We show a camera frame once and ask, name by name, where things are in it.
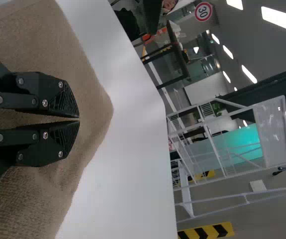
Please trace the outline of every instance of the speed limit sign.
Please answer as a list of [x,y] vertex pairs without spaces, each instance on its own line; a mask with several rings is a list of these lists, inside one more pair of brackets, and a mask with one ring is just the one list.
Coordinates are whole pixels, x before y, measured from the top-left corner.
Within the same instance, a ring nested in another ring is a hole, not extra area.
[[212,6],[207,2],[201,2],[196,6],[194,14],[198,21],[207,21],[212,15]]

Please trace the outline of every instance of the beige cloth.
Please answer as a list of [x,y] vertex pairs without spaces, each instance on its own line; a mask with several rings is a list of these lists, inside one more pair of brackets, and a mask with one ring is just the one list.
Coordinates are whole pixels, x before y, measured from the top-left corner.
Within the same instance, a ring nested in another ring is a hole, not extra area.
[[[112,104],[54,0],[0,6],[0,61],[11,71],[68,81],[79,106],[81,127],[68,158],[42,168],[12,167],[0,178],[0,239],[52,239],[107,132]],[[59,120],[71,119],[0,110],[0,128]]]

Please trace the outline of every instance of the white table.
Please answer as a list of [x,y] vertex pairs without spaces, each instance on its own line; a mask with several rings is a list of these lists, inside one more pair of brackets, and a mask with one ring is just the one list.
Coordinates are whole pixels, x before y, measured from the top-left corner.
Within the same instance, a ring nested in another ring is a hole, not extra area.
[[109,93],[114,116],[56,238],[177,239],[159,93],[107,0],[57,2]]

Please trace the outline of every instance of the number 30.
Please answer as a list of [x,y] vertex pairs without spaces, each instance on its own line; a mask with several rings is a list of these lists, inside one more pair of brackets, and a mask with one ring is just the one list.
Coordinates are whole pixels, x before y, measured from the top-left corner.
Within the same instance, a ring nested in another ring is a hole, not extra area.
[[208,15],[208,12],[206,10],[207,10],[206,6],[203,6],[202,9],[201,8],[198,9],[198,12],[200,13],[200,17],[206,17]]

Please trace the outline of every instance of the yellow black hazard stripe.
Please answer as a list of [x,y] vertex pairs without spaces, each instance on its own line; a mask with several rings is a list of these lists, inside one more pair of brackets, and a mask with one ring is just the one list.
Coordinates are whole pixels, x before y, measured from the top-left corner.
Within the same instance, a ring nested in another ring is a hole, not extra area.
[[[205,171],[203,173],[197,174],[194,177],[195,177],[195,180],[200,180],[200,179],[203,179],[205,177],[211,178],[211,177],[214,177],[215,175],[216,174],[215,174],[214,170],[209,170],[209,171]],[[192,177],[188,176],[188,181],[191,182]]]
[[215,239],[232,237],[234,231],[231,222],[224,222],[178,232],[178,239]]

